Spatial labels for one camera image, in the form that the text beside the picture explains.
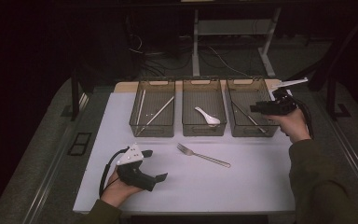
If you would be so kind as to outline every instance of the fork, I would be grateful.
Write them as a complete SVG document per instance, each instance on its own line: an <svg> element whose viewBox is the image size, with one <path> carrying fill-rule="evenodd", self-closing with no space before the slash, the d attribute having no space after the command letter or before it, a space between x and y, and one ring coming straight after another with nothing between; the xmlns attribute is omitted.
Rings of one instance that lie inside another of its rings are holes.
<svg viewBox="0 0 358 224"><path fill-rule="evenodd" d="M201 154L198 154L198 153L195 153L193 150L191 150L190 148L188 147L185 147L183 146L182 144L178 143L178 146L177 148L179 150L181 150L183 153L185 153L185 155L187 156L198 156L198 157L201 157L205 160L208 160L208 161L213 161L219 165L222 165L222 166L226 166L227 168L229 168L231 166L230 163L228 162L225 162L225 161L220 161L220 160L217 160L217 159L214 159L214 158L211 158L211 157L207 157L207 156L204 156L204 155L201 155Z"/></svg>

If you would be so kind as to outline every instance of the dark green sleeve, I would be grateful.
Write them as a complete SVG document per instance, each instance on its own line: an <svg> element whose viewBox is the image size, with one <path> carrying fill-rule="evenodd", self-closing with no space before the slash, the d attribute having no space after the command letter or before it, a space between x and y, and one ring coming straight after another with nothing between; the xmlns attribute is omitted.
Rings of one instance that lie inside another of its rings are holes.
<svg viewBox="0 0 358 224"><path fill-rule="evenodd" d="M297 224L358 223L358 213L335 178L334 165L313 140L294 143L289 155Z"/></svg>
<svg viewBox="0 0 358 224"><path fill-rule="evenodd" d="M79 219L75 224L115 224L117 223L121 211L114 206L97 200L91 211Z"/></svg>

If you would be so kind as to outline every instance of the storage box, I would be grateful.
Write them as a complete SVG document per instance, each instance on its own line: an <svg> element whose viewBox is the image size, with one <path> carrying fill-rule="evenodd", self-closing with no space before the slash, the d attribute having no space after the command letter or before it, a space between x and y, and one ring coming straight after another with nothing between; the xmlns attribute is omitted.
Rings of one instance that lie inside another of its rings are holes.
<svg viewBox="0 0 358 224"><path fill-rule="evenodd" d="M183 80L182 123L184 136L222 136L227 119L218 77L185 77ZM195 109L201 108L220 124L210 125Z"/></svg>
<svg viewBox="0 0 358 224"><path fill-rule="evenodd" d="M139 81L130 119L135 137L173 137L174 95L173 78Z"/></svg>
<svg viewBox="0 0 358 224"><path fill-rule="evenodd" d="M233 137L272 137L278 123L251 112L250 105L270 101L266 82L261 77L243 79L228 77L226 87L227 112Z"/></svg>

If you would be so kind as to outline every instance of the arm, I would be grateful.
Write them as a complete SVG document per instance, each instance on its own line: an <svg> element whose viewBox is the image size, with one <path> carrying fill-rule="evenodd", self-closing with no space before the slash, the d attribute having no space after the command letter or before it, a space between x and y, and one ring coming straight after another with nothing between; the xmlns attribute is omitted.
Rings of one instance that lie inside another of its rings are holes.
<svg viewBox="0 0 358 224"><path fill-rule="evenodd" d="M358 223L358 213L345 188L336 180L335 166L310 139L303 114L266 116L277 120L293 145L290 183L296 201L296 221L302 223Z"/></svg>
<svg viewBox="0 0 358 224"><path fill-rule="evenodd" d="M91 211L76 224L113 224L117 223L121 211L118 207L124 203L132 194L142 191L134 186L128 186L118 178L117 171L109 177L107 187L105 188L100 200L97 200Z"/></svg>

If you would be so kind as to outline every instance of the hand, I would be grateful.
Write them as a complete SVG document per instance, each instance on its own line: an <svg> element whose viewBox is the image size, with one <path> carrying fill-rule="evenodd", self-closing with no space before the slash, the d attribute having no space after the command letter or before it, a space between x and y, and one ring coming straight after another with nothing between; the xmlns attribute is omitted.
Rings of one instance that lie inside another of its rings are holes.
<svg viewBox="0 0 358 224"><path fill-rule="evenodd" d="M101 200L114 207L119 207L132 194L143 190L135 186L129 186L122 182L118 178L117 167L115 167L115 171L109 177L107 186L108 187L103 192L103 196L101 196Z"/></svg>
<svg viewBox="0 0 358 224"><path fill-rule="evenodd" d="M281 131L289 135L292 143L310 139L304 114L300 109L296 109L284 116L265 115L266 119L273 119L281 125Z"/></svg>

